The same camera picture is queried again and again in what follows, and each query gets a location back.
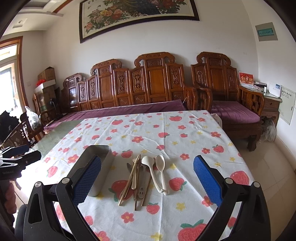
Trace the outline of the stacked cardboard boxes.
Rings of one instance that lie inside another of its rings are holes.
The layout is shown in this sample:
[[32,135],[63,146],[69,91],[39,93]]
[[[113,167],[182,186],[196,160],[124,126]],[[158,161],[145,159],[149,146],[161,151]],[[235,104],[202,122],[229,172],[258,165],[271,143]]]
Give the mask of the stacked cardboard boxes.
[[37,114],[55,109],[57,107],[57,94],[59,88],[55,87],[55,69],[48,67],[38,75],[36,88],[33,94],[33,102]]

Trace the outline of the white router box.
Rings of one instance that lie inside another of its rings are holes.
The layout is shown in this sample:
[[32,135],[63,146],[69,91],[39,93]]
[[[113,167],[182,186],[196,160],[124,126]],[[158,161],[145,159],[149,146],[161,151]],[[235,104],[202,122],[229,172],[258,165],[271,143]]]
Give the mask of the white router box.
[[268,86],[268,92],[276,97],[281,97],[281,85],[270,83]]

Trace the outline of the framed peony flower painting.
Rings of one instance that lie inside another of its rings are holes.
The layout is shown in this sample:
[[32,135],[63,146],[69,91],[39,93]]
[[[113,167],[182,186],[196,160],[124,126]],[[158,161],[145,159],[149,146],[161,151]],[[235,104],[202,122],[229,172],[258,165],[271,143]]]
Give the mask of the framed peony flower painting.
[[83,43],[125,26],[161,20],[199,21],[194,1],[96,0],[79,4],[79,38]]

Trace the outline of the light wooden chopstick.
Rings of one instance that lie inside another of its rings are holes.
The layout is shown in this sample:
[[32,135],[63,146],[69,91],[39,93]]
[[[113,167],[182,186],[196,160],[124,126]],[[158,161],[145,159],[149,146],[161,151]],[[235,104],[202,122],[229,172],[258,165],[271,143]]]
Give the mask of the light wooden chopstick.
[[128,190],[130,188],[130,184],[132,182],[133,173],[134,173],[134,171],[135,171],[135,169],[137,167],[137,163],[138,163],[139,160],[140,160],[140,154],[137,156],[137,158],[135,159],[135,161],[133,163],[132,170],[131,170],[130,176],[128,178],[127,184],[126,184],[125,188],[123,189],[123,191],[121,192],[118,206],[120,206],[123,199],[125,199],[126,193],[128,192]]

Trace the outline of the grey plastic bag on floor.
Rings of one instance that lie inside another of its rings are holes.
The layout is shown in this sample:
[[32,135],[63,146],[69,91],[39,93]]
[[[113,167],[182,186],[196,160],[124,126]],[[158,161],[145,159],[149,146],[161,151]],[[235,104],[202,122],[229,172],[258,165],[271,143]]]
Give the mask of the grey plastic bag on floor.
[[262,124],[262,134],[259,142],[274,142],[277,136],[276,126],[272,118],[266,118]]

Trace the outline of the cream plastic ladle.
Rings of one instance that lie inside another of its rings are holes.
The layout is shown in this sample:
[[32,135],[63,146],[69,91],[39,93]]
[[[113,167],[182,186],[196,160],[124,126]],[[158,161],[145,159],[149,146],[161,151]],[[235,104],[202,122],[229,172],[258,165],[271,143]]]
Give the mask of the cream plastic ladle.
[[164,190],[160,187],[155,174],[154,174],[154,164],[155,164],[155,160],[152,157],[149,156],[144,156],[141,160],[141,163],[148,166],[149,171],[151,173],[151,177],[152,177],[152,181],[156,187],[156,189],[158,190],[159,193],[164,193]]

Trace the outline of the cream plastic spoon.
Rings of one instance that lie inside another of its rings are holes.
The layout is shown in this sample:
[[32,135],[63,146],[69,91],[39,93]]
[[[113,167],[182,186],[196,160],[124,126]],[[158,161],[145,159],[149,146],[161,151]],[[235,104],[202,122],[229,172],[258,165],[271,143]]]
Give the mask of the cream plastic spoon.
[[163,194],[168,195],[168,188],[167,188],[167,183],[165,181],[165,176],[164,176],[164,170],[165,170],[165,159],[162,155],[157,155],[156,156],[156,167],[160,171],[161,174],[161,180],[162,180],[162,190]]

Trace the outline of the wooden side table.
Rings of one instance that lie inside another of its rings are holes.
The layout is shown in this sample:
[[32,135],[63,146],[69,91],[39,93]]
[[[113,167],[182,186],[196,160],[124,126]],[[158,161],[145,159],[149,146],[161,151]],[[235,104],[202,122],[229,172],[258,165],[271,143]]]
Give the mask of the wooden side table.
[[274,125],[277,126],[280,116],[279,107],[282,100],[280,97],[276,97],[270,93],[264,93],[264,108],[261,113],[261,120],[272,119]]

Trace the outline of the strawberry flower tablecloth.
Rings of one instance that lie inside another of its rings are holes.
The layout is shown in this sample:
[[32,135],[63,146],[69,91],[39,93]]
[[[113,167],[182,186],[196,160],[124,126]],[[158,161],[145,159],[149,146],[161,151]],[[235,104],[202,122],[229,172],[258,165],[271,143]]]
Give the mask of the strawberry flower tablecloth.
[[99,240],[196,240],[217,208],[194,171],[196,156],[237,184],[253,182],[207,111],[87,118],[45,145],[48,153],[18,180],[25,195],[38,181],[58,183],[88,147],[112,154],[101,190],[78,206]]

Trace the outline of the dark wooden chair at left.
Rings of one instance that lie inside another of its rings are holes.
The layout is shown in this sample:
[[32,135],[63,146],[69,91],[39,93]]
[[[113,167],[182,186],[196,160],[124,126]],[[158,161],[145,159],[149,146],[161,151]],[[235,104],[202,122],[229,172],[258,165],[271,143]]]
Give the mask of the dark wooden chair at left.
[[46,135],[42,124],[35,130],[32,129],[29,123],[29,117],[26,112],[21,114],[20,120],[21,122],[1,143],[1,149],[6,147],[18,147],[22,145],[28,145],[29,148],[32,148]]

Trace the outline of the red greeting card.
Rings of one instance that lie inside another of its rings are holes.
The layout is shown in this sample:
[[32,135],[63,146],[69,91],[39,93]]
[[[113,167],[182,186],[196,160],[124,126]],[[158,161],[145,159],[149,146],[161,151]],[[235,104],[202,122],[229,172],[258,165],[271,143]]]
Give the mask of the red greeting card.
[[239,72],[239,83],[244,87],[253,87],[254,77],[252,74]]

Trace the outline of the clear plastic bag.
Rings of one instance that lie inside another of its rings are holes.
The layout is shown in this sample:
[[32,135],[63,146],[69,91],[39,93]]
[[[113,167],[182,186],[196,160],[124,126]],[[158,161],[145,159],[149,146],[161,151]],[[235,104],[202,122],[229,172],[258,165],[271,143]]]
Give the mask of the clear plastic bag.
[[33,131],[36,131],[38,128],[42,126],[42,123],[39,119],[39,116],[30,110],[28,106],[25,106],[26,114],[30,123],[30,126]]

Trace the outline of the carved wooden long sofa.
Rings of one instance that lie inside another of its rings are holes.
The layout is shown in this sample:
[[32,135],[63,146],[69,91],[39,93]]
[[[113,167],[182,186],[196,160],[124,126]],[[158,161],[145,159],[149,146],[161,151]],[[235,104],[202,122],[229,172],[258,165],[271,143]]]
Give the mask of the carved wooden long sofa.
[[133,69],[110,59],[95,64],[90,77],[80,73],[63,82],[61,101],[69,112],[180,100],[187,110],[198,108],[198,94],[185,84],[184,67],[169,52],[142,54]]

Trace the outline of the white wall distribution box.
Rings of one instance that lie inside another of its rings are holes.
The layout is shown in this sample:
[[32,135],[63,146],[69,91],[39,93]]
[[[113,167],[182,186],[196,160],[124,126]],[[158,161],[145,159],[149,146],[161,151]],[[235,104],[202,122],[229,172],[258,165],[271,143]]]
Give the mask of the white wall distribution box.
[[282,85],[280,98],[282,100],[279,105],[280,118],[290,125],[295,108],[295,92]]

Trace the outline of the grey metal utensil box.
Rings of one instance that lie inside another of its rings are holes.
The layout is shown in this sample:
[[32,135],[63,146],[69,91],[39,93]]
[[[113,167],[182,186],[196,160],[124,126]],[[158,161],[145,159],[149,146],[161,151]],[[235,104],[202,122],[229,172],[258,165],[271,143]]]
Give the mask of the grey metal utensil box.
[[108,145],[91,145],[87,149],[89,149],[90,154],[97,155],[101,159],[101,170],[88,193],[88,196],[95,197],[103,188],[107,174],[113,164],[114,155],[111,147]]

